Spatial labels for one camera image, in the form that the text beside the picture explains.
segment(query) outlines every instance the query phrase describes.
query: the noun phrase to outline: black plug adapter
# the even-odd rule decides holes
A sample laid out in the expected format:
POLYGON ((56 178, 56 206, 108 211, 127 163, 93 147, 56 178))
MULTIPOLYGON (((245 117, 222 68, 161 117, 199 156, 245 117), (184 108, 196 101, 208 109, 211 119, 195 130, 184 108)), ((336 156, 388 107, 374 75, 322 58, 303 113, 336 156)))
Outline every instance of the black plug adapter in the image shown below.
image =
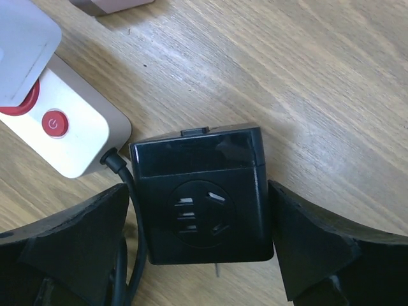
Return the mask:
POLYGON ((261 129, 189 129, 130 145, 155 265, 273 256, 261 129))

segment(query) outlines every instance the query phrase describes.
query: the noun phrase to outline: black plastic part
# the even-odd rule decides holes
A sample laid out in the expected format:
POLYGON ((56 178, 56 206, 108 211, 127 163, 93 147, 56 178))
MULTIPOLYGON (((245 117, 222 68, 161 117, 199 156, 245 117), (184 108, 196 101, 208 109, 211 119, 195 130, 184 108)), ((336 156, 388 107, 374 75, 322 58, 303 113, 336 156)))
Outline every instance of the black plastic part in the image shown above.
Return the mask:
POLYGON ((130 151, 151 263, 273 256, 258 126, 172 133, 133 143, 130 151))
POLYGON ((408 237, 323 209, 269 182, 273 240, 296 306, 407 305, 408 237))
POLYGON ((114 172, 114 174, 118 174, 121 169, 126 168, 127 165, 126 161, 117 153, 116 148, 112 148, 103 154, 99 162, 107 165, 109 169, 114 172))
POLYGON ((0 234, 0 305, 103 305, 128 204, 119 184, 0 234))

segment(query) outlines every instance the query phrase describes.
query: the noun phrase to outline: white device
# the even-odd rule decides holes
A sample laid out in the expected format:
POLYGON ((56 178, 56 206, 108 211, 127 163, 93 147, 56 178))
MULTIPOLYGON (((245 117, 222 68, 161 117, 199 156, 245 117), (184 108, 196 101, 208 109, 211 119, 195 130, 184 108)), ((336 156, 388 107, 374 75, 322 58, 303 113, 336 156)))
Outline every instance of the white device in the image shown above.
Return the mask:
POLYGON ((59 26, 29 0, 0 0, 0 106, 18 106, 61 42, 59 26))
POLYGON ((103 169, 102 155, 119 150, 131 134, 129 119, 56 55, 22 107, 0 112, 0 120, 71 179, 103 169))

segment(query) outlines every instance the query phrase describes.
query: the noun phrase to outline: small black switch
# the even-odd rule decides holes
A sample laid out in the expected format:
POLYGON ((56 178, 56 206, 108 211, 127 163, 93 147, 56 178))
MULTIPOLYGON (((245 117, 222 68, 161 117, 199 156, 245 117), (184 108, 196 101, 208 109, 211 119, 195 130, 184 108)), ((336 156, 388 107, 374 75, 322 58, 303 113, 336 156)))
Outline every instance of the small black switch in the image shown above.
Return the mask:
POLYGON ((185 129, 181 131, 181 137, 187 136, 199 136, 207 134, 210 131, 210 128, 207 127, 199 127, 198 129, 185 129))

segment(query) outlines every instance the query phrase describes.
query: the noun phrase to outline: socket holes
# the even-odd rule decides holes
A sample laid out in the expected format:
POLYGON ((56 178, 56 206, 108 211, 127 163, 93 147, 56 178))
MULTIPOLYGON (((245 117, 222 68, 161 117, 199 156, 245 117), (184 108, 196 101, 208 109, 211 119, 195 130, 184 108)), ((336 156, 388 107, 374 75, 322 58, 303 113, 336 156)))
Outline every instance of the socket holes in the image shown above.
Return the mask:
POLYGON ((180 233, 197 233, 197 225, 186 225, 180 230, 180 233))
POLYGON ((175 206, 187 206, 187 205, 193 205, 193 198, 181 198, 178 200, 177 204, 175 206))
POLYGON ((215 193, 208 193, 208 196, 218 202, 225 202, 225 198, 223 198, 222 196, 219 196, 218 194, 215 193))
POLYGON ((180 212, 178 213, 178 220, 189 220, 189 219, 195 219, 196 214, 194 212, 180 212))
POLYGON ((220 223, 213 227, 213 229, 211 230, 211 234, 213 234, 213 236, 216 236, 228 227, 229 227, 228 225, 225 225, 224 223, 220 223))

